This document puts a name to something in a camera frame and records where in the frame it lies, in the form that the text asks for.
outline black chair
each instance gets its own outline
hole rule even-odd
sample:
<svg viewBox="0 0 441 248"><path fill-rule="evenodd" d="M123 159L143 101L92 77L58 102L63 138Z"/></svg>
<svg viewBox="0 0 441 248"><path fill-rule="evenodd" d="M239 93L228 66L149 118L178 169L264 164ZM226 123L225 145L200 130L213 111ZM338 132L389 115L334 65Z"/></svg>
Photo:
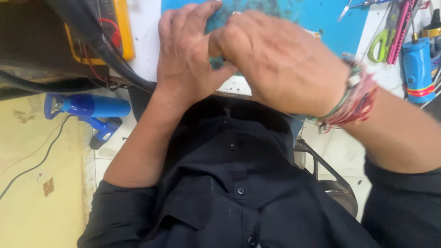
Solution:
<svg viewBox="0 0 441 248"><path fill-rule="evenodd" d="M306 172L310 173L315 180L318 181L323 190L340 205L342 205L354 218L357 217L358 203L355 198L354 192L349 183L343 179L340 174L337 173L325 160L323 160L308 144L305 140L298 140L300 145L294 147L295 152L306 152L312 155L314 158L314 171L311 173L306 168ZM327 169L336 179L333 180L318 180L318 163L320 163L325 169Z"/></svg>

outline pink ruler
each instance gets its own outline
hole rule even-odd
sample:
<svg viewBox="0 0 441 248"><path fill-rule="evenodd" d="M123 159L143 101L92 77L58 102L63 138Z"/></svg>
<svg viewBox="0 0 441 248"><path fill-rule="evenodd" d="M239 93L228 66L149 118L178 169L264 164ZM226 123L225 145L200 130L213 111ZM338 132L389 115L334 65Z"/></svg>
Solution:
<svg viewBox="0 0 441 248"><path fill-rule="evenodd" d="M415 4L415 0L410 0L412 2L412 6ZM392 41L392 45L389 48L389 56L387 58L387 64L396 64L396 61L398 60L398 56L401 51L401 46L404 41L404 36L406 35L406 29L407 25L409 24L409 19L411 17L411 13L409 10L409 0L405 0L403 3L403 7L401 8L401 15L398 19L398 23L396 26L396 33L395 39Z"/></svg>

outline blue work mat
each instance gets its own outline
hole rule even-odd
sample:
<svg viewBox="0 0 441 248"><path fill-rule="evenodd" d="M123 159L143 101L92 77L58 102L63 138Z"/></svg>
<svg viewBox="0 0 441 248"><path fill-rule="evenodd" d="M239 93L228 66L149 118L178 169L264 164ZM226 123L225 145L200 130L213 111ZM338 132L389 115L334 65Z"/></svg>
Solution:
<svg viewBox="0 0 441 248"><path fill-rule="evenodd" d="M204 0L162 0L161 11L178 9ZM298 23L303 28L319 32L321 40L338 56L355 54L360 43L369 8L349 9L337 22L348 0L223 0L224 5L207 23L206 32L223 26L234 11L255 9Z"/></svg>

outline multimeter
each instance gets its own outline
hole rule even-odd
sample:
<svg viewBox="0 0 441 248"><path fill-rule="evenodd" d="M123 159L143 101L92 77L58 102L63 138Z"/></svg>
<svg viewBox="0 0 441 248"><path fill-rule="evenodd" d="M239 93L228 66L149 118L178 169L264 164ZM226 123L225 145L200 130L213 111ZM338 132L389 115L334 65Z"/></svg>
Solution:
<svg viewBox="0 0 441 248"><path fill-rule="evenodd" d="M92 7L93 12L100 22L103 32L107 37L112 38L113 44L125 60L135 58L135 46L133 44L130 20L126 0L86 0ZM67 38L71 47L72 56L76 61L83 64L105 65L104 61L98 58L87 48L75 35L64 25Z"/></svg>

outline hand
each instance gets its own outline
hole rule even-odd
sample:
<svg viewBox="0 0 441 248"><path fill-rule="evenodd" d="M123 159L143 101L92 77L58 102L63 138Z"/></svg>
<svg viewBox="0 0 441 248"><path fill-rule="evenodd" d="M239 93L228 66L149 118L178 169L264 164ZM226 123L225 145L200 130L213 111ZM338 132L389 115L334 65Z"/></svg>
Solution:
<svg viewBox="0 0 441 248"><path fill-rule="evenodd" d="M173 108L187 110L237 72L234 66L214 70L209 63L209 35L204 35L204 29L207 19L221 6L222 2L215 0L187 4L179 10L167 10L159 20L161 52L154 95Z"/></svg>
<svg viewBox="0 0 441 248"><path fill-rule="evenodd" d="M243 73L253 98L285 113L317 117L342 98L349 68L299 26L257 11L232 15L212 32L210 55Z"/></svg>

